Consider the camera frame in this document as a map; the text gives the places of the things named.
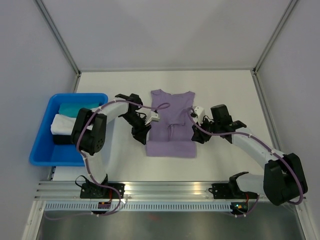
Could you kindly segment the purple t-shirt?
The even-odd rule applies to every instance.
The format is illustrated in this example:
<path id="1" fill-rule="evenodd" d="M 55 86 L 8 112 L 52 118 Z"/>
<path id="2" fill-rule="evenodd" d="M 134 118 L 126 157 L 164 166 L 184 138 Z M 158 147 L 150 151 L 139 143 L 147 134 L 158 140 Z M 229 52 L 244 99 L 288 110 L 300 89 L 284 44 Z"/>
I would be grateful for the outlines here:
<path id="1" fill-rule="evenodd" d="M 197 156 L 192 122 L 188 117 L 188 108 L 193 106 L 195 93 L 170 94 L 161 89 L 151 91 L 152 106 L 169 103 L 166 109 L 158 110 L 160 120 L 151 123 L 146 143 L 148 157 L 188 158 Z"/>

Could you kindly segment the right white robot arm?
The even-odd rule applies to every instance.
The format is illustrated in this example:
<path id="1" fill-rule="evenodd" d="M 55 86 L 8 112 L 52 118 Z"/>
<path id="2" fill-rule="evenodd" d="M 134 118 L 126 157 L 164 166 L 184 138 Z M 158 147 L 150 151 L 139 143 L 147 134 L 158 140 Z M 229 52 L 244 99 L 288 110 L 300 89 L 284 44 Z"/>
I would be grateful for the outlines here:
<path id="1" fill-rule="evenodd" d="M 300 158 L 295 153 L 286 154 L 272 148 L 255 136 L 240 120 L 234 121 L 224 104 L 213 106 L 211 118 L 202 107 L 190 107 L 187 115 L 192 123 L 191 140 L 204 144 L 219 136 L 251 157 L 263 170 L 262 175 L 243 171 L 232 175 L 228 192 L 235 198 L 246 193 L 263 195 L 274 204 L 299 205 L 308 192 L 308 185 Z"/>

